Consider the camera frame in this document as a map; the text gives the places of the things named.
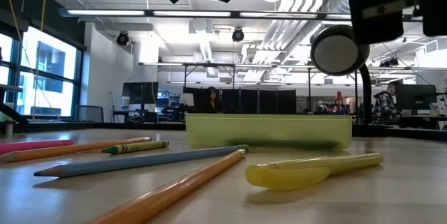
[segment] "computer monitor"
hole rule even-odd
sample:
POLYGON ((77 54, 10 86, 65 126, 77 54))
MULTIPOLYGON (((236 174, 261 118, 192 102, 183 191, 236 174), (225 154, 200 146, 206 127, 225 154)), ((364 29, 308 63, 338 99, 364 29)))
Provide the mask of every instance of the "computer monitor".
POLYGON ((396 102, 399 110, 429 110, 437 103, 436 87, 424 84, 396 84, 396 102))
POLYGON ((129 97, 130 104, 155 104, 158 90, 158 82, 123 83, 123 96, 129 97))

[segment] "pencil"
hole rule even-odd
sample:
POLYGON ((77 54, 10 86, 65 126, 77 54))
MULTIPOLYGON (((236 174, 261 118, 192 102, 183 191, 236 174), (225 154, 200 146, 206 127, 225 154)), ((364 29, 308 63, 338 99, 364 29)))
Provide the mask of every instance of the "pencil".
POLYGON ((24 150, 47 148, 47 147, 62 147, 72 144, 75 144, 75 140, 46 140, 46 141, 35 141, 35 142, 0 144, 0 155, 7 154, 12 151, 24 151, 24 150))
POLYGON ((91 224, 144 223, 157 213, 194 191, 225 169, 238 162, 245 150, 237 150, 219 161, 174 180, 93 220, 91 224))
POLYGON ((141 142, 141 143, 133 143, 133 144, 118 144, 113 147, 108 147, 103 149, 102 152, 105 154, 127 154, 134 151, 145 151, 151 149, 164 148, 169 145, 169 141, 151 141, 151 142, 141 142))
POLYGON ((150 137, 139 137, 129 140, 117 140, 109 142, 101 142, 96 144, 77 144, 67 147, 49 147, 35 150, 27 151, 14 151, 9 154, 4 154, 0 156, 0 162, 18 162, 24 160, 32 160, 36 158, 47 158, 65 154, 74 154, 80 151, 90 151, 96 149, 102 149, 106 147, 111 147, 116 144, 130 144, 136 142, 150 141, 150 137))
POLYGON ((240 145, 233 147, 219 147, 171 154, 157 154, 151 156, 136 156, 130 158, 113 158, 108 160, 97 160, 84 163, 70 163, 66 165, 57 165, 46 170, 35 172, 34 176, 61 178, 72 177, 85 174, 94 174, 98 172, 109 172, 114 170, 129 169, 149 165, 160 165, 179 161, 195 160, 199 158, 225 156, 239 149, 248 149, 248 146, 240 145))

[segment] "blue pencil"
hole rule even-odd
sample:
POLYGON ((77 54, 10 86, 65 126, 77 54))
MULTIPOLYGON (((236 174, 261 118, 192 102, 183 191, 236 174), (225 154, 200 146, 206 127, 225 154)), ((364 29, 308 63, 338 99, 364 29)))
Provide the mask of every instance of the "blue pencil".
POLYGON ((34 176, 40 177, 72 177, 98 172, 109 172, 114 170, 142 167, 148 165, 160 165, 174 163, 186 160, 195 160, 200 158, 211 158, 225 156, 239 149, 248 150, 248 146, 241 144, 232 147, 219 147, 212 149, 203 149, 197 151, 185 151, 173 154, 158 154, 151 156, 139 156, 130 158, 114 158, 110 160, 98 160, 85 163, 70 163, 66 165, 57 165, 46 170, 34 173, 34 176))

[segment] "woman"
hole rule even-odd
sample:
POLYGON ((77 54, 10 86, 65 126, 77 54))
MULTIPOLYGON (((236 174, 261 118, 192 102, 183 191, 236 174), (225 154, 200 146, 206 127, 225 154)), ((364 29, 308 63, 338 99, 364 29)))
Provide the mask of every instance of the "woman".
POLYGON ((222 113, 222 103, 217 98, 217 90, 210 87, 207 90, 206 102, 202 106, 202 113, 222 113))

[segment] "security camera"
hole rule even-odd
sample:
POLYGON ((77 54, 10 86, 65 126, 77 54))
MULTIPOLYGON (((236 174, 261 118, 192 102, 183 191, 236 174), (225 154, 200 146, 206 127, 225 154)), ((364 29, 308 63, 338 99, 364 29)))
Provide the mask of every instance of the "security camera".
POLYGON ((244 32, 242 32, 241 28, 235 28, 235 31, 233 32, 232 39, 234 42, 240 42, 244 40, 244 32))
POLYGON ((119 36, 117 37, 117 44, 121 46, 127 46, 132 43, 132 40, 129 38, 128 31, 119 32, 119 36))

